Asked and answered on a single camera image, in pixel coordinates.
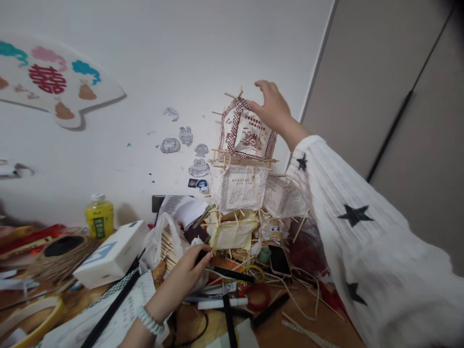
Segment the white sleeve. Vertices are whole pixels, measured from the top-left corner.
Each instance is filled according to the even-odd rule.
[[[415,236],[318,136],[298,144],[287,176],[318,224],[337,291],[368,347],[464,347],[464,279],[447,253]]]

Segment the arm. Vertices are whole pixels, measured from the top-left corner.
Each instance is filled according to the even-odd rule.
[[[258,81],[251,109],[293,152],[287,176],[315,218],[347,312],[369,347],[462,344],[464,279],[449,256],[415,236],[407,220],[320,137],[294,121],[275,85]]]
[[[211,253],[209,252],[195,266],[200,250],[211,251],[211,247],[203,244],[192,246],[187,250],[145,305],[145,310],[158,325],[162,325],[168,315],[182,303],[210,262]],[[119,347],[154,347],[155,340],[156,336],[152,335],[146,326],[136,318]]]

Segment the desk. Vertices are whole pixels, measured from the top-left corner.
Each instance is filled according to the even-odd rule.
[[[71,292],[70,290],[64,292],[61,297],[67,308],[65,318],[61,323],[64,323],[77,314],[79,314],[84,308],[89,306],[91,303],[99,299],[99,297],[106,291],[109,285],[101,286],[92,290],[85,288],[80,289],[77,292]],[[298,290],[290,290],[295,300],[298,302],[301,309],[309,316],[314,315],[314,306],[316,298],[309,294],[300,284],[294,282],[292,287],[297,287]],[[54,289],[55,287],[41,284],[37,289],[31,291],[31,296],[42,292],[44,290]],[[271,288],[271,298],[282,290],[281,294],[284,293],[285,289]],[[0,291],[0,307],[13,303],[19,300],[22,294],[16,291]],[[15,308],[0,311],[0,321],[4,321],[11,313],[17,308],[25,307],[26,304],[18,305]],[[297,321],[305,329],[311,330],[321,338],[343,348],[357,348],[364,347],[364,344],[358,337],[355,330],[350,325],[349,321],[343,322],[342,319],[327,308],[321,302],[318,308],[318,319],[316,321],[307,320],[298,311],[295,303],[291,298],[278,310],[272,317],[270,317],[263,325],[261,325],[256,331],[256,337],[260,347],[317,347],[317,345],[307,338],[302,333],[298,333],[286,326],[281,324],[281,320],[284,318],[281,311],[284,310],[292,319]],[[201,315],[193,306],[182,304],[177,310],[177,338],[176,343],[189,341],[195,338],[204,328],[204,317]],[[40,313],[37,313],[33,317],[28,318],[20,324],[20,327],[26,332],[32,331],[37,327],[44,318],[48,316],[50,309],[46,309]],[[213,342],[216,338],[222,336],[227,332],[226,320],[224,313],[209,310],[209,325],[205,334],[195,342],[192,347],[200,348],[205,347],[209,343]],[[234,318],[235,324],[243,321],[242,318]],[[173,334],[166,339],[165,344],[170,345],[173,339]]]

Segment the white bracelet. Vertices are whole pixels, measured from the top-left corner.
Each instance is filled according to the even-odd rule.
[[[156,324],[143,306],[137,308],[137,317],[153,335],[158,336],[164,332],[164,324]]]

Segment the smartphone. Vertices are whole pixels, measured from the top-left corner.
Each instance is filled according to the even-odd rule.
[[[279,276],[291,277],[291,270],[285,251],[281,246],[269,245],[271,251],[271,270]]]

